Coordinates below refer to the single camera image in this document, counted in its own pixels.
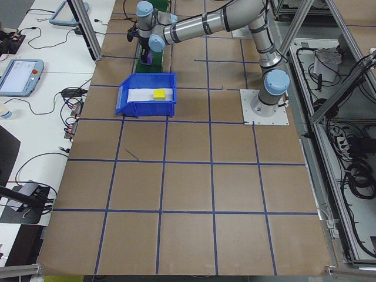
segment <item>brown cardboard floor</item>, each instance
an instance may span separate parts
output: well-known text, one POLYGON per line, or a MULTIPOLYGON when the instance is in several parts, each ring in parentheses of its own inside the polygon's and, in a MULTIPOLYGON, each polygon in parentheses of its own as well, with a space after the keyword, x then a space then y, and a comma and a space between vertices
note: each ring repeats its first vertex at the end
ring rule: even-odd
POLYGON ((242 123, 237 89, 261 83, 252 40, 220 32, 169 48, 176 115, 134 119, 113 114, 135 68, 136 45, 120 34, 130 26, 109 23, 39 257, 45 273, 323 274, 331 262, 290 111, 287 127, 242 123))

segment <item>touchscreen display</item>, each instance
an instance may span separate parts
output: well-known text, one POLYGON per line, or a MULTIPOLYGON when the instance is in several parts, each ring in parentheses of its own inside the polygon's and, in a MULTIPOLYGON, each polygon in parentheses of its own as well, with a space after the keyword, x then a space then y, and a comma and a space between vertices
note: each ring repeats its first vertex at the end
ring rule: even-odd
POLYGON ((1 92, 22 92, 30 78, 31 72, 35 69, 36 62, 14 61, 6 74, 1 92))

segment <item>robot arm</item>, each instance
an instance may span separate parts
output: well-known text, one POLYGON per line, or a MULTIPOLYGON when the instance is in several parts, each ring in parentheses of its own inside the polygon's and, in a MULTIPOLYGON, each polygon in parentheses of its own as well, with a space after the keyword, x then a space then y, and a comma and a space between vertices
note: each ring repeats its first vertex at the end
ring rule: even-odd
POLYGON ((138 33, 141 39, 147 39, 148 46, 154 52, 162 52, 166 45, 211 35, 218 31, 233 31, 248 25, 260 55, 262 68, 276 66, 281 56, 276 52, 267 21, 266 0, 232 0, 221 8, 202 15, 177 21, 176 16, 168 17, 155 9, 148 1, 137 5, 138 33))
POLYGON ((137 5, 138 37, 143 51, 162 52, 166 45, 179 43, 218 31, 233 31, 248 26, 252 33, 264 73, 264 89, 253 102, 254 111, 271 116, 290 78, 278 69, 281 56, 277 52, 267 20, 268 0, 231 0, 221 8, 177 21, 177 16, 161 13, 148 1, 137 5))

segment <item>white cup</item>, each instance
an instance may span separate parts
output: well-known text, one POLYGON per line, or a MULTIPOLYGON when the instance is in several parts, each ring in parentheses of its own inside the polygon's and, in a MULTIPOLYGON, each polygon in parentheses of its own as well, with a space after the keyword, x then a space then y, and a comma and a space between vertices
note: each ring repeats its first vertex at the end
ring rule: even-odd
POLYGON ((3 103, 0 103, 0 118, 9 119, 11 116, 12 112, 3 103))

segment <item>blue plastic bin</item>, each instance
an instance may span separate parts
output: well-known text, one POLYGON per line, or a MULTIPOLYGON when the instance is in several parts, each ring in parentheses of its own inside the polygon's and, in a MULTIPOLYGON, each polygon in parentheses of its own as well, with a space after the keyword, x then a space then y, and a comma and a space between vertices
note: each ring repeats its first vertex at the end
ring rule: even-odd
POLYGON ((133 73, 119 85, 115 113, 126 116, 174 116, 176 104, 175 73, 133 73), (127 102, 128 90, 137 88, 172 88, 171 101, 127 102))

